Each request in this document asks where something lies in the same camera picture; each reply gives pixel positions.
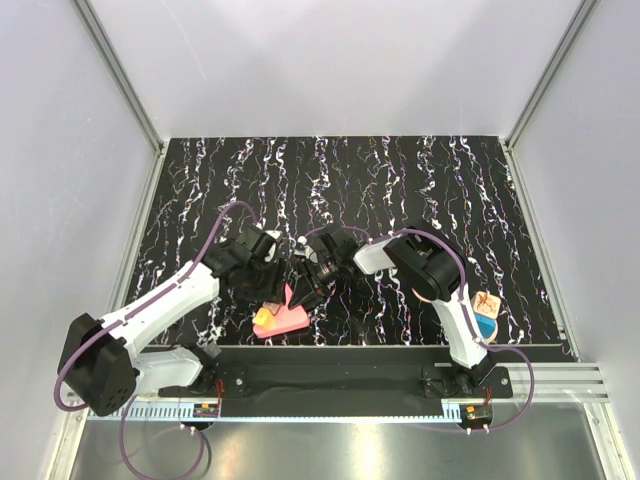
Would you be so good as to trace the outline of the pink triangular power socket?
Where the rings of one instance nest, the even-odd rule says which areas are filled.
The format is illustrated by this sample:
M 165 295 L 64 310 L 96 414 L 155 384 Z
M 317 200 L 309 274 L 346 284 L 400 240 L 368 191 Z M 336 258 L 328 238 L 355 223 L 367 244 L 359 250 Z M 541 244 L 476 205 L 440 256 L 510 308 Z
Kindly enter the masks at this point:
M 286 285 L 286 303 L 282 305 L 277 312 L 273 312 L 275 315 L 275 321 L 271 330 L 266 331 L 255 327 L 252 319 L 253 333 L 258 338 L 264 339 L 267 337 L 287 334 L 307 328 L 310 325 L 309 315 L 301 307 L 293 310 L 289 310 L 287 308 L 291 295 L 292 289 L 289 285 Z

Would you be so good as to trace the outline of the yellow plug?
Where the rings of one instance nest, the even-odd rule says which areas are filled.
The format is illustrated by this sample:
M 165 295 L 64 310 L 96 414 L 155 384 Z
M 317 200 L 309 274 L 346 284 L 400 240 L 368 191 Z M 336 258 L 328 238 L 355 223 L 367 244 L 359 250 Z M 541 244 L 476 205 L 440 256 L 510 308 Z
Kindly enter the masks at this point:
M 261 307 L 253 318 L 253 325 L 262 330 L 271 330 L 275 321 L 275 315 L 266 307 Z

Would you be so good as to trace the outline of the pink plug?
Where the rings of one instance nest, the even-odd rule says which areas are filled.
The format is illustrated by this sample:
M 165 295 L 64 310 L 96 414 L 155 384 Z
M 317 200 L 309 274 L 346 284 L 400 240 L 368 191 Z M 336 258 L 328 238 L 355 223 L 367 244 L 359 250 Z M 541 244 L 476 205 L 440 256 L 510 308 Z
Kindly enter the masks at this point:
M 272 312 L 277 312 L 282 307 L 282 304 L 275 302 L 265 302 L 263 306 Z

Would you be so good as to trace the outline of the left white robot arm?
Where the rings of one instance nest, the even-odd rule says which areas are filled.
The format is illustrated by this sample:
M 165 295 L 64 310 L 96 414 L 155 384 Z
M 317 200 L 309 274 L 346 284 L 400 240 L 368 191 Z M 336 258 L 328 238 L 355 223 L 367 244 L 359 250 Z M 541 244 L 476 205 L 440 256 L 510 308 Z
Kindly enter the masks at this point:
M 104 417 L 132 397 L 165 388 L 203 396 L 215 387 L 216 348 L 177 346 L 148 350 L 161 333 L 196 308 L 232 291 L 249 302 L 285 302 L 282 234 L 251 225 L 237 237 L 210 245 L 176 274 L 138 300 L 99 319 L 82 314 L 69 327 L 58 366 L 58 384 L 81 407 Z

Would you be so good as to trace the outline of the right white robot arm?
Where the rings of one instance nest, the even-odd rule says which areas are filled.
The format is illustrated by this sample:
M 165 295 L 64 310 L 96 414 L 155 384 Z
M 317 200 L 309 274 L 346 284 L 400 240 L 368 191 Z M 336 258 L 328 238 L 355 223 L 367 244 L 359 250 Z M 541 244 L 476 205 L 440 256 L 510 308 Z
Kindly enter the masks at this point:
M 496 360 L 472 311 L 461 251 L 423 219 L 376 240 L 359 241 L 355 230 L 331 223 L 298 239 L 288 308 L 310 312 L 331 296 L 332 282 L 394 269 L 401 286 L 435 309 L 448 341 L 452 366 L 425 378 L 430 393 L 489 398 Z

